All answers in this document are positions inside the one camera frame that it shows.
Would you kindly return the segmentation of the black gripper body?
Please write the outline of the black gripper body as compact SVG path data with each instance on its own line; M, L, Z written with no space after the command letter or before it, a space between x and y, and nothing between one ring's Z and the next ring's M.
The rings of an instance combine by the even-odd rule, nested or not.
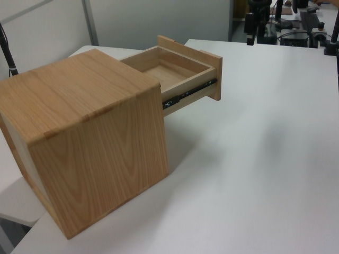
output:
M245 33L254 33L256 31L257 18L256 14L249 12L245 16Z

